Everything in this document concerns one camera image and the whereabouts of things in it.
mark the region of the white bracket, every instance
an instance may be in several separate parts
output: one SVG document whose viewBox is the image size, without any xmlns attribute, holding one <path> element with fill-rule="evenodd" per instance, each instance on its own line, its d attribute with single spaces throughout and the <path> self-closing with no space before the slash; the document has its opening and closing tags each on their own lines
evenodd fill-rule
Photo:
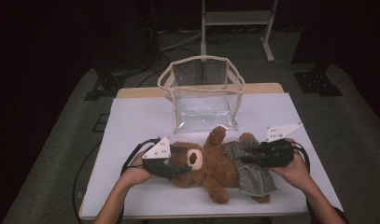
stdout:
<svg viewBox="0 0 380 224">
<path fill-rule="evenodd" d="M 283 126 L 267 127 L 266 142 L 273 142 L 282 138 L 287 137 L 289 134 L 293 133 L 297 129 L 303 126 L 302 122 L 296 124 L 289 124 Z"/>
<path fill-rule="evenodd" d="M 143 155 L 143 159 L 167 159 L 170 158 L 169 138 L 164 137 L 154 147 L 150 148 Z"/>
</svg>

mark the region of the stuffed animal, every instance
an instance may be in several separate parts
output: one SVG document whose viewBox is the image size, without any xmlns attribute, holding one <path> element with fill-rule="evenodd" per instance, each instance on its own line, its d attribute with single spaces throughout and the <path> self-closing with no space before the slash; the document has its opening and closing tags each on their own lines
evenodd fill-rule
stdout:
<svg viewBox="0 0 380 224">
<path fill-rule="evenodd" d="M 203 185 L 210 199 L 215 203 L 227 203 L 229 201 L 230 197 L 225 188 L 239 188 L 252 196 L 258 203 L 268 203 L 270 191 L 276 189 L 268 171 L 260 167 L 257 168 L 258 165 L 256 164 L 251 164 L 255 165 L 256 168 L 248 167 L 241 163 L 237 157 L 235 158 L 235 155 L 240 155 L 238 153 L 240 146 L 248 143 L 258 144 L 258 141 L 253 134 L 243 133 L 239 142 L 224 144 L 225 134 L 225 128 L 218 126 L 209 134 L 204 147 L 190 142 L 175 142 L 174 146 L 187 150 L 172 152 L 168 161 L 169 164 L 174 167 L 188 165 L 191 166 L 191 171 L 176 176 L 171 179 L 171 182 L 181 188 Z M 261 183 L 254 184 L 254 181 L 248 183 L 252 180 Z"/>
</svg>

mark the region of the teddy bear's nose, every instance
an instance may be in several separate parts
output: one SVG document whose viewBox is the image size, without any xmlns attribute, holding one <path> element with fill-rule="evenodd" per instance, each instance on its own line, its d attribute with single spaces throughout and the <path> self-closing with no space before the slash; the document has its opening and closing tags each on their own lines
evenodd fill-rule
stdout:
<svg viewBox="0 0 380 224">
<path fill-rule="evenodd" d="M 190 164 L 194 164 L 196 162 L 197 156 L 195 153 L 190 154 Z"/>
</svg>

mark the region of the transparent storage bin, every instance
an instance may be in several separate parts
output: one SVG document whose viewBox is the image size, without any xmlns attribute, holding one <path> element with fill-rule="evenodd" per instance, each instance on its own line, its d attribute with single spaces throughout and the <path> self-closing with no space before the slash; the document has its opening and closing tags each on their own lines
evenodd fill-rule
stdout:
<svg viewBox="0 0 380 224">
<path fill-rule="evenodd" d="M 245 85 L 228 59 L 208 55 L 173 62 L 158 79 L 174 106 L 174 133 L 237 130 Z"/>
</svg>

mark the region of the person's left hand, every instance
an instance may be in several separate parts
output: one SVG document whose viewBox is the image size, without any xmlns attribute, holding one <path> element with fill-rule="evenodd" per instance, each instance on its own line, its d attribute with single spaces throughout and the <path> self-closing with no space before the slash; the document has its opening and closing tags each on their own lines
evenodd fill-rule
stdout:
<svg viewBox="0 0 380 224">
<path fill-rule="evenodd" d="M 134 186 L 142 184 L 150 178 L 155 177 L 155 175 L 151 175 L 146 169 L 141 167 L 143 164 L 143 154 L 144 151 L 141 151 L 134 157 L 134 160 L 128 166 L 128 169 L 120 176 L 120 180 L 124 180 L 126 184 Z"/>
</svg>

